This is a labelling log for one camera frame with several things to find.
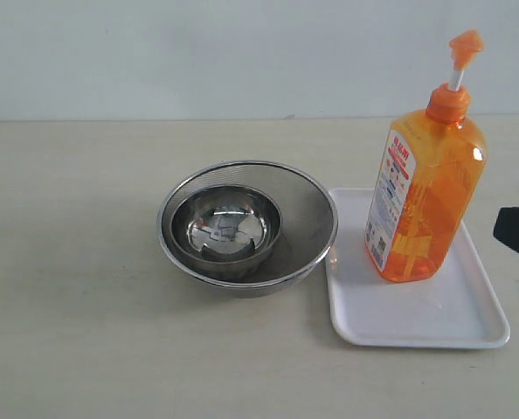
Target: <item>table surface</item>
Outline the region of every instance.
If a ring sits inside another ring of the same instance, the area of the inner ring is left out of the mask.
[[[260,299],[210,292],[163,255],[156,212],[235,159],[373,185],[389,119],[0,123],[0,417],[519,418],[519,115],[475,117],[490,158],[466,215],[511,325],[488,351],[355,347],[323,265]]]

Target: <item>stainless steel bowl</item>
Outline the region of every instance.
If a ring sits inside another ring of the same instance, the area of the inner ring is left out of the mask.
[[[196,271],[176,245],[171,225],[178,208],[196,192],[243,185],[269,196],[279,208],[280,236],[272,254],[253,273],[226,280]],[[304,172],[272,161],[231,161],[205,168],[178,184],[157,217],[164,252],[199,281],[240,297],[276,292],[305,278],[327,255],[337,233],[337,210],[328,191]]]
[[[170,224],[183,262],[215,279],[251,275],[280,235],[277,205],[257,189],[222,185],[200,189],[177,208]]]

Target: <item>white plastic tray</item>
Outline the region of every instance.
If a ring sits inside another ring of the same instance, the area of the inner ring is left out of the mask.
[[[364,248],[372,189],[332,189],[339,214],[326,257],[331,319],[357,345],[501,347],[509,324],[462,223],[434,277],[393,284],[382,279]]]

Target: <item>orange pump bottle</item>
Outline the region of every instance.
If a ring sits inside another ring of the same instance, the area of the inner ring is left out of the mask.
[[[377,178],[365,243],[393,282],[430,278],[441,267],[487,161],[481,130],[466,118],[460,85],[483,43],[477,31],[450,41],[453,75],[424,110],[394,120]]]

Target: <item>metal colander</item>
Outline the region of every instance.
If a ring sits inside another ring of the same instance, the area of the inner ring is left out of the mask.
[[[269,196],[283,221],[272,256],[251,275],[225,281],[192,270],[176,253],[170,226],[186,198],[205,188],[232,184]],[[337,211],[327,190],[296,168],[271,161],[231,161],[203,169],[175,187],[160,208],[157,229],[167,256],[192,277],[240,294],[266,294],[298,282],[323,260],[336,237]]]

